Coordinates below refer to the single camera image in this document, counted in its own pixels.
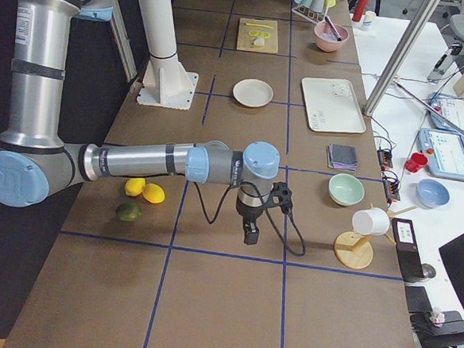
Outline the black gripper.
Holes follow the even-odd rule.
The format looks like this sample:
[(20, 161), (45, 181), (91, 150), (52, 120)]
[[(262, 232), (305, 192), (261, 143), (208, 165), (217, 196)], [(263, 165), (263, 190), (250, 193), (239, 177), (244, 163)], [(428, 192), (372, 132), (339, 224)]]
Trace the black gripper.
[(240, 184), (236, 209), (242, 217), (245, 233), (244, 243), (247, 246), (258, 243), (260, 232), (257, 227), (257, 219), (265, 212), (265, 204), (268, 202), (271, 190), (272, 186), (262, 188), (249, 181), (242, 181)]

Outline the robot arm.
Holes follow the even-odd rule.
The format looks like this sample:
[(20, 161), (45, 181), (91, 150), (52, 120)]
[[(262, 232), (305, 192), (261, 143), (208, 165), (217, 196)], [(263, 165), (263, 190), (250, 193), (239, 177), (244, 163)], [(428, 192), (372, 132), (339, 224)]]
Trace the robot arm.
[[(7, 127), (10, 60), (14, 56), (17, 0), (0, 0), (0, 133)], [(67, 78), (58, 134), (71, 143), (104, 141), (128, 91), (114, 34), (106, 21), (72, 21)], [(79, 192), (74, 186), (27, 208), (0, 204), (0, 228), (57, 228)]]

